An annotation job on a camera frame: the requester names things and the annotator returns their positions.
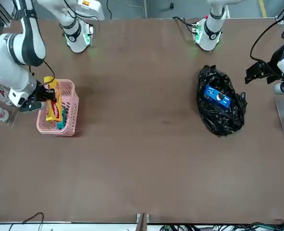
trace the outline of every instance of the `blue package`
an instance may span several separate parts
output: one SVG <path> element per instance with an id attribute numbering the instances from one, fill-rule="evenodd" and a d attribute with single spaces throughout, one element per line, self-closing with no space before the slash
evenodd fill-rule
<path id="1" fill-rule="evenodd" d="M 231 101 L 229 97 L 209 85 L 205 88 L 204 99 L 210 103 L 215 103 L 223 109 L 228 109 Z"/>

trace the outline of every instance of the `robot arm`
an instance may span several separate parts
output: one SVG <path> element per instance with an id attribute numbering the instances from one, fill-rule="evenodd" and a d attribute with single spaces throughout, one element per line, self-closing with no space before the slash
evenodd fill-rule
<path id="1" fill-rule="evenodd" d="M 274 85 L 274 93 L 284 94 L 284 45 L 274 52 L 269 62 L 256 62 L 247 70 L 246 83 L 257 78 L 267 78 L 268 84 L 281 80 L 281 83 Z"/>
<path id="2" fill-rule="evenodd" d="M 59 21 L 65 32 L 67 45 L 75 53 L 81 53 L 90 45 L 93 26 L 81 18 L 97 17 L 104 20 L 101 3 L 96 0 L 37 0 L 40 5 L 50 11 Z"/>
<path id="3" fill-rule="evenodd" d="M 227 13 L 225 6 L 238 4 L 244 0 L 207 0 L 210 5 L 208 18 L 203 18 L 194 25 L 197 35 L 193 35 L 194 41 L 204 51 L 212 51 L 219 42 L 222 26 Z"/>
<path id="4" fill-rule="evenodd" d="M 34 92 L 42 92 L 39 100 L 45 98 L 43 86 L 21 65 L 41 65 L 46 50 L 32 0 L 17 0 L 16 5 L 23 33 L 0 36 L 0 84 L 11 88 L 9 98 L 14 105 L 21 107 Z"/>
<path id="5" fill-rule="evenodd" d="M 93 13 L 99 19 L 104 19 L 101 4 L 95 0 L 38 2 L 60 21 L 67 44 L 74 52 L 82 52 L 90 45 L 92 30 L 90 25 L 78 19 L 70 8 L 79 10 L 85 17 L 88 13 Z M 46 100 L 55 101 L 55 95 L 21 67 L 40 66 L 44 62 L 46 49 L 38 28 L 33 0 L 16 0 L 16 6 L 23 33 L 7 33 L 0 36 L 0 84 L 11 89 L 9 98 L 15 106 L 21 107 L 23 111 L 32 111 L 42 108 Z"/>

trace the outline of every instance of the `pink basket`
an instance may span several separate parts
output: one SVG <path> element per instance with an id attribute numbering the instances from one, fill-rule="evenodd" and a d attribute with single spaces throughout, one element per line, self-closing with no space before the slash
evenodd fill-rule
<path id="1" fill-rule="evenodd" d="M 37 129 L 42 134 L 57 136 L 73 136 L 75 132 L 76 117 L 78 114 L 79 97 L 74 90 L 74 83 L 68 79 L 59 79 L 62 91 L 62 106 L 68 109 L 66 126 L 62 130 L 56 128 L 56 123 L 46 121 L 47 110 L 40 110 L 37 117 Z"/>

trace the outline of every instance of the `yellow package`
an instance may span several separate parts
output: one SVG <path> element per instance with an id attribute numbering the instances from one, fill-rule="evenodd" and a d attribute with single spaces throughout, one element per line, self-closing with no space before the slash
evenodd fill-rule
<path id="1" fill-rule="evenodd" d="M 53 80 L 53 77 L 47 76 L 44 77 L 45 83 Z M 46 85 L 47 89 L 54 89 L 56 102 L 51 100 L 47 101 L 47 122 L 62 122 L 62 92 L 60 88 L 60 82 L 57 79 L 54 79 L 51 83 Z"/>

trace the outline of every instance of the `table surface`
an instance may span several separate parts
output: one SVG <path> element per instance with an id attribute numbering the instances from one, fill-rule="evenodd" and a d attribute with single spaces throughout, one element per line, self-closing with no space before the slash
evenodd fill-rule
<path id="1" fill-rule="evenodd" d="M 58 22 L 39 21 L 46 61 L 80 98 L 77 132 L 37 131 L 37 113 L 0 124 L 0 221 L 44 212 L 46 221 L 251 223 L 284 219 L 284 134 L 273 85 L 244 82 L 249 50 L 273 19 L 226 20 L 216 50 L 201 51 L 174 20 L 104 21 L 93 47 L 75 54 Z M 13 24 L 10 31 L 19 31 Z M 256 46 L 269 60 L 276 26 Z M 246 124 L 211 134 L 195 103 L 206 65 L 247 94 Z M 43 79 L 50 71 L 33 68 Z"/>

